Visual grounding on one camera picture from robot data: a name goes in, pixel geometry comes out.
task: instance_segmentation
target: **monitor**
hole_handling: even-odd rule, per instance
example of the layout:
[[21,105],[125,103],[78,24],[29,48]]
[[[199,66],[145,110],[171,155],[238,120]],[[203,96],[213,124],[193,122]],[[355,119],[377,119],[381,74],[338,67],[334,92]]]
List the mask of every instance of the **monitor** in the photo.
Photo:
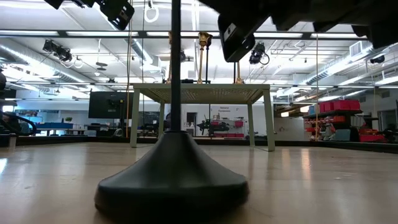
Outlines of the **monitor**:
[[[127,97],[126,93],[96,91],[90,94],[88,108],[89,118],[119,119],[122,114],[126,119]],[[132,99],[134,93],[129,93],[129,116],[131,119]]]

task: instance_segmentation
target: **black pole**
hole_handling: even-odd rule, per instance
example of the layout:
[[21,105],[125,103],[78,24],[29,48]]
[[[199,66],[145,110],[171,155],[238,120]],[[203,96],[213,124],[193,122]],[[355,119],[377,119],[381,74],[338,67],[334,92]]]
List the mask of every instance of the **black pole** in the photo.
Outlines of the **black pole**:
[[236,62],[234,62],[234,84],[236,81]]
[[171,130],[181,130],[181,0],[172,1],[172,102]]

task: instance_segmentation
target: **fluorescent light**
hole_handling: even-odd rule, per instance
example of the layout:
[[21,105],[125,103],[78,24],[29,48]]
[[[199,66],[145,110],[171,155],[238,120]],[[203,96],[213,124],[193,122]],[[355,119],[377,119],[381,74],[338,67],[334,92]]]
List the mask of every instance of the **fluorescent light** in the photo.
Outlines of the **fluorescent light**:
[[169,32],[147,32],[148,36],[161,36],[161,37],[168,37]]
[[364,91],[365,91],[365,90],[355,91],[355,92],[353,92],[353,93],[347,94],[346,96],[354,96],[354,95],[357,95],[358,93],[362,93],[362,92],[364,92]]
[[289,116],[289,112],[281,113],[280,116],[286,118]]
[[[71,37],[86,37],[86,36],[114,36],[114,37],[128,37],[128,31],[67,31],[68,36]],[[138,32],[131,32],[132,36],[138,36]]]
[[379,88],[393,89],[393,88],[398,88],[398,86],[389,86],[389,85],[386,85],[386,86],[379,86]]
[[294,32],[255,32],[255,37],[274,37],[274,38],[284,38],[284,37],[301,37],[302,33],[294,33]]
[[308,113],[309,110],[310,110],[310,106],[304,106],[304,107],[300,108],[301,113]]
[[324,102],[324,101],[334,100],[339,97],[341,97],[341,96],[325,96],[325,97],[319,98],[318,101]]
[[[317,38],[317,34],[311,34],[312,38]],[[350,33],[346,33],[346,34],[328,34],[328,33],[322,33],[322,34],[318,34],[318,38],[362,38],[362,39],[366,39],[366,37],[358,37],[356,34],[350,34]]]
[[58,36],[57,31],[41,30],[0,30],[0,35],[51,35]]
[[338,86],[338,88],[374,88],[373,86]]

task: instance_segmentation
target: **black weighted base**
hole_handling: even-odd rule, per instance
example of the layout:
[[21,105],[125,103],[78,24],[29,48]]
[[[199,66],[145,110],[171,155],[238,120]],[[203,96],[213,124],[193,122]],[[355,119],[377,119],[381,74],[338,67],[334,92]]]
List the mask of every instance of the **black weighted base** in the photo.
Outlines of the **black weighted base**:
[[184,131],[166,132],[142,159],[102,180],[96,208],[118,223],[205,222],[243,204],[248,183]]

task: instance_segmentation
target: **desk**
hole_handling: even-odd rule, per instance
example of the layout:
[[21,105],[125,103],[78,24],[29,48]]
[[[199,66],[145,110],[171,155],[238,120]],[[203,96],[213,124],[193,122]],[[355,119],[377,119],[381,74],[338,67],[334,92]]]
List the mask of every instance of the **desk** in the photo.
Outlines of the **desk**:
[[67,129],[67,128],[37,128],[38,131],[47,131],[47,136],[50,136],[50,132],[53,131],[53,134],[56,134],[57,131],[65,131],[67,134],[73,134],[73,132],[77,131],[77,135],[84,135],[84,129]]
[[[160,83],[135,83],[132,102],[132,126],[138,125],[139,95],[142,93],[160,103],[159,121],[164,120],[164,105],[171,103],[171,85]],[[266,84],[181,84],[181,104],[247,105],[249,115],[250,146],[254,146],[252,104],[264,97],[268,150],[275,151],[274,119],[271,96]],[[163,122],[159,123],[159,136],[163,134]],[[137,130],[131,130],[131,147],[137,147]]]

